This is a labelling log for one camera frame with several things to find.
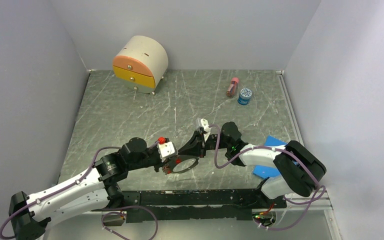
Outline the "key with red label fob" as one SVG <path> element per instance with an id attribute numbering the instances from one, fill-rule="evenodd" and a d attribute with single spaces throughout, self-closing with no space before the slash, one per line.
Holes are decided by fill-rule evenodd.
<path id="1" fill-rule="evenodd" d="M 161 169 L 162 169 L 162 171 L 163 171 L 163 173 L 165 175 L 168 175 L 168 174 L 172 173 L 172 170 L 171 170 L 171 168 L 168 165 L 164 165 Z"/>

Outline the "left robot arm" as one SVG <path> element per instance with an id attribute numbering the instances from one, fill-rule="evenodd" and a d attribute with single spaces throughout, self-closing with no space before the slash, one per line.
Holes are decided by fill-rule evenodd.
<path id="1" fill-rule="evenodd" d="M 118 183 L 133 170 L 164 169 L 178 156 L 175 145 L 164 137 L 151 145 L 135 137 L 123 146 L 102 147 L 86 170 L 72 178 L 36 193 L 14 194 L 3 226 L 11 224 L 16 240 L 37 240 L 52 226 L 88 211 L 135 209 Z"/>

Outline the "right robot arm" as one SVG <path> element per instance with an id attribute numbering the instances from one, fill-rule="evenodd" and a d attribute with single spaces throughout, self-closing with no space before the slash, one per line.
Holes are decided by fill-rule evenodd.
<path id="1" fill-rule="evenodd" d="M 218 127 L 215 124 L 202 123 L 190 140 L 179 149 L 180 155 L 202 158 L 207 151 L 214 155 L 225 149 L 226 162 L 214 159 L 218 169 L 228 165 L 265 166 L 277 169 L 279 174 L 267 177 L 260 190 L 255 193 L 255 202 L 262 208 L 268 207 L 274 199 L 295 193 L 309 197 L 322 188 L 320 183 L 327 169 L 300 142 L 291 140 L 278 146 L 255 145 L 242 140 L 242 134 L 235 122 L 230 121 Z"/>

